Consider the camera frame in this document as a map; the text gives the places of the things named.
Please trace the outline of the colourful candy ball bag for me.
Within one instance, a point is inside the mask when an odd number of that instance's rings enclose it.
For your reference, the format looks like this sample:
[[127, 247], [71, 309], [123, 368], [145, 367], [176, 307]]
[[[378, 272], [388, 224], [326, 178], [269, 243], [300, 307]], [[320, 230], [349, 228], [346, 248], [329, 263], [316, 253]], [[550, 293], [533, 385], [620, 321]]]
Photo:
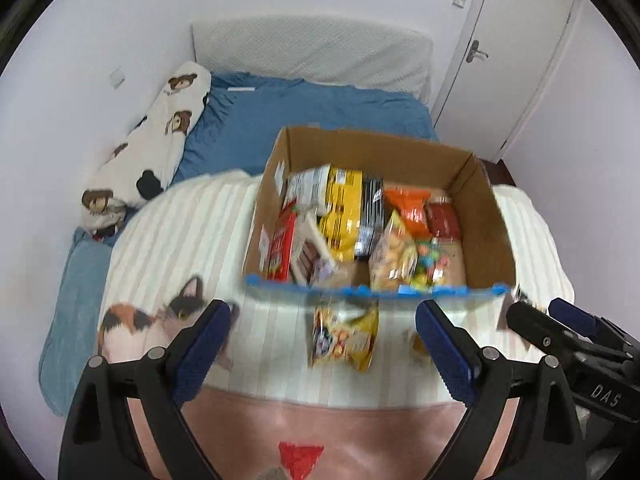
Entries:
[[416, 242], [416, 267], [410, 285], [417, 290], [449, 286], [451, 278], [451, 252], [438, 240], [418, 240]]

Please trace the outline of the dark red snack packet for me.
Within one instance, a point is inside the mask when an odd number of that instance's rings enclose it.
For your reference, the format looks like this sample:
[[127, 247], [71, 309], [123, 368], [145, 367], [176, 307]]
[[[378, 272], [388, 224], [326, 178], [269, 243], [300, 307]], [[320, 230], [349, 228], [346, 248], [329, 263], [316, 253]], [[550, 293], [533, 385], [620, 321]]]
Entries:
[[428, 229], [435, 238], [462, 239], [458, 216], [450, 198], [434, 197], [425, 204], [424, 210]]

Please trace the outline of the yellow chip bag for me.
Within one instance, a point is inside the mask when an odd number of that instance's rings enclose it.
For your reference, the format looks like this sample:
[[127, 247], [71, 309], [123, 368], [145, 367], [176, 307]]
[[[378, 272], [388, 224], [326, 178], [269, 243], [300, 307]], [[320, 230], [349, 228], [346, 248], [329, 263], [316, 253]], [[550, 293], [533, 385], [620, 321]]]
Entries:
[[405, 221], [397, 210], [388, 219], [369, 258], [370, 286], [375, 292], [397, 292], [413, 277], [418, 252]]

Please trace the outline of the orange snack packet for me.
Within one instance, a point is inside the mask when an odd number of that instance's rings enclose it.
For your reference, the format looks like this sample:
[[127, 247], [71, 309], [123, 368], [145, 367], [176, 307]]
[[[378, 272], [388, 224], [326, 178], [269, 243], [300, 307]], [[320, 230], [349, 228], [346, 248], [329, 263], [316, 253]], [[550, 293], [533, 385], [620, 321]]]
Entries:
[[431, 238], [424, 206], [431, 198], [429, 190], [420, 188], [384, 188], [386, 203], [398, 214], [413, 238]]

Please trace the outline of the yellow black noodle multipack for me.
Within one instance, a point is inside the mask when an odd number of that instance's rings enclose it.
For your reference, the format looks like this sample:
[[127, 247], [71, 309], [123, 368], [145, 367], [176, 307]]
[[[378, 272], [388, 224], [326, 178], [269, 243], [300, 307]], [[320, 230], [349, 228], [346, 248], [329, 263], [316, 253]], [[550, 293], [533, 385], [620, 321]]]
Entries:
[[319, 229], [339, 262], [367, 260], [384, 226], [383, 180], [359, 170], [331, 167], [328, 213]]

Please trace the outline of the brown jelly cup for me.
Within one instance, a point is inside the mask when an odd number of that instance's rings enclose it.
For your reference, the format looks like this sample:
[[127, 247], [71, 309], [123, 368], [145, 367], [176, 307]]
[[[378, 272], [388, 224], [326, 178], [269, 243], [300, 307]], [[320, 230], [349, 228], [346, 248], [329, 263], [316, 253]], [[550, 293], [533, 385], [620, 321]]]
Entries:
[[415, 330], [409, 334], [409, 350], [413, 359], [417, 361], [425, 362], [431, 359], [430, 352]]

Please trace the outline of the red triangular snack packet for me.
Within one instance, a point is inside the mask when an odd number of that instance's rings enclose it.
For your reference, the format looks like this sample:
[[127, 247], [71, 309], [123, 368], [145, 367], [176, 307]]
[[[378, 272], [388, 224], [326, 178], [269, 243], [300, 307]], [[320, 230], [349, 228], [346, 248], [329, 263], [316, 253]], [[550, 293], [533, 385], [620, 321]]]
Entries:
[[306, 480], [324, 451], [321, 445], [279, 443], [281, 465], [292, 480]]

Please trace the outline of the yellow panda snack bag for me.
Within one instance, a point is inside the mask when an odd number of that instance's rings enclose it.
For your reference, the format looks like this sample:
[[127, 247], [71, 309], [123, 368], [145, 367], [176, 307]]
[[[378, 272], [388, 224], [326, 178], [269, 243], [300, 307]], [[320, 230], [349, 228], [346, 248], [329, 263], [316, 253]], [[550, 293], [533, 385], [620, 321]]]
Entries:
[[309, 348], [309, 367], [346, 363], [360, 373], [372, 362], [380, 327], [377, 304], [366, 304], [355, 316], [344, 315], [324, 302], [314, 308]]

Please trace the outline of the striped cat print blanket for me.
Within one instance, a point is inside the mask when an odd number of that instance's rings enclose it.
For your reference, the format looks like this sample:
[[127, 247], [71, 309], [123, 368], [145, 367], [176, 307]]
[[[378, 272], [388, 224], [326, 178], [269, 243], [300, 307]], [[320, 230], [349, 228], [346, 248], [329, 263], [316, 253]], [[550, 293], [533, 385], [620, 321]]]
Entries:
[[260, 181], [241, 171], [183, 181], [146, 205], [116, 242], [103, 303], [155, 313], [199, 276], [206, 299], [240, 309], [226, 352], [183, 415], [226, 479], [291, 479], [279, 443], [321, 445], [307, 479], [420, 479], [457, 427], [430, 360], [413, 359], [413, 304], [383, 304], [371, 367], [308, 364], [314, 303], [245, 286]]

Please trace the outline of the chocolate wafer packet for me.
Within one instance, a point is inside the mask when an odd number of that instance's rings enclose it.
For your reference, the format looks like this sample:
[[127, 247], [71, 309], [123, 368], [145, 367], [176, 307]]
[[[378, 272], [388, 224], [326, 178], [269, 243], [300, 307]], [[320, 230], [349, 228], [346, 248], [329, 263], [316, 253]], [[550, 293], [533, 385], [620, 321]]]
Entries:
[[336, 270], [336, 263], [320, 233], [317, 217], [311, 211], [295, 222], [290, 269], [297, 285], [320, 286]]

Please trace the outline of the white bear print pillow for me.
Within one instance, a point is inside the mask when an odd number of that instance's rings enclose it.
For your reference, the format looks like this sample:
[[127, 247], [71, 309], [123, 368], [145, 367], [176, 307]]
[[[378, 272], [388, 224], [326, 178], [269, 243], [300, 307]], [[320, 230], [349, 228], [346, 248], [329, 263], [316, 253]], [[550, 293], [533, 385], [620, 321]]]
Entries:
[[186, 138], [207, 104], [211, 83], [210, 71], [192, 61], [169, 77], [142, 121], [87, 181], [81, 226], [88, 233], [121, 229], [128, 211], [168, 188]]

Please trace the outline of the white quilted headboard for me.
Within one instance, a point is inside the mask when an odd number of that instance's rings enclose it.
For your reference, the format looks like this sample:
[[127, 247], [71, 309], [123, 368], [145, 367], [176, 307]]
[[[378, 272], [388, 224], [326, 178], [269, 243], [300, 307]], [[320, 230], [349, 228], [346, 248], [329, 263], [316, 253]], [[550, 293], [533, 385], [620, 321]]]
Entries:
[[433, 43], [422, 32], [331, 15], [196, 21], [191, 30], [196, 62], [216, 73], [430, 97]]

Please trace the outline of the wall switch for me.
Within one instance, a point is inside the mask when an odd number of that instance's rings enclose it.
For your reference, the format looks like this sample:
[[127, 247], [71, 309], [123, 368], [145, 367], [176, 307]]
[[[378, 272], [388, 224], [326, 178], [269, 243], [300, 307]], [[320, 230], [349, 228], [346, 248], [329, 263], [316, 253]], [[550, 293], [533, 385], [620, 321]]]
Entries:
[[112, 88], [118, 89], [122, 85], [122, 83], [125, 81], [126, 76], [121, 68], [116, 68], [114, 72], [110, 73], [110, 76], [108, 76], [108, 78], [110, 78], [110, 84]]

